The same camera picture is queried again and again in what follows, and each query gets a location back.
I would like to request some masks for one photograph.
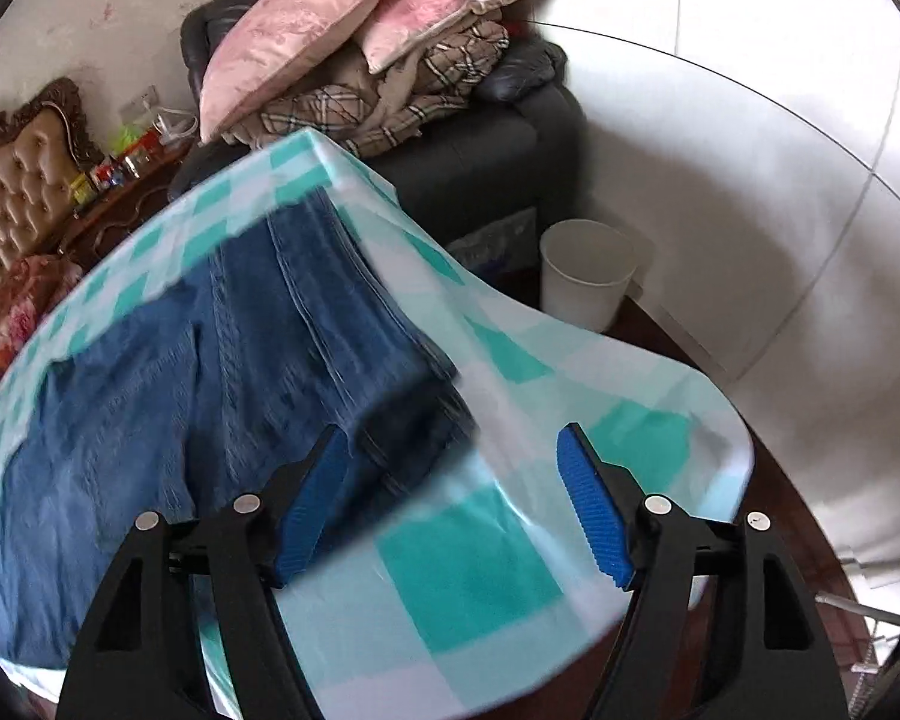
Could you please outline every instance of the folded blanket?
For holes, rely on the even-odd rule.
[[[223,138],[264,148],[295,130],[312,127],[367,159],[418,135],[426,122],[466,108],[473,88],[490,74],[508,45],[499,23],[470,19],[377,77],[351,44],[308,83],[271,100]],[[322,85],[313,88],[315,79]]]
[[[0,380],[43,317],[82,274],[78,265],[53,256],[26,257],[10,266],[0,285]]]

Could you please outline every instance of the dark wooden floor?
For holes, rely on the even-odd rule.
[[[538,306],[535,274],[516,274],[494,281],[501,292]],[[684,352],[633,301],[625,299],[608,336],[664,357],[693,365]],[[754,473],[746,487],[739,515],[760,511],[768,514],[780,529],[789,551],[811,590],[828,590],[852,598],[853,591],[837,557],[810,509],[770,455],[767,447],[751,431],[754,440]],[[833,645],[845,685],[855,680],[850,666],[864,659],[868,634],[863,618],[832,607],[818,607]],[[698,666],[706,642],[709,596],[692,611],[683,631],[682,651],[667,698],[663,718],[679,718],[693,700]],[[481,720],[578,720],[586,711],[604,664],[613,647],[616,631],[611,631],[589,652],[567,667],[542,688],[480,715]]]

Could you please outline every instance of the checkered tablecloth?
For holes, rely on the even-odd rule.
[[[557,475],[563,425],[581,423],[604,459],[702,517],[734,514],[751,445],[701,373],[496,293],[400,210],[386,181],[317,133],[254,153],[170,205],[48,317],[0,385],[0,491],[51,361],[317,186],[410,321],[458,367],[480,432],[461,463],[277,603],[328,720],[477,712],[534,688],[626,609]],[[218,632],[202,635],[235,709]]]

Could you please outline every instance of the wastebasket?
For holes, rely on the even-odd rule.
[[[634,247],[619,230],[569,218],[540,238],[540,308],[595,333],[613,322],[636,270]]]

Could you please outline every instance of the green object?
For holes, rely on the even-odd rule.
[[[392,527],[377,550],[434,654],[524,620],[562,596],[497,488]]]
[[[144,131],[136,124],[124,124],[110,142],[110,153],[122,154],[143,137]]]

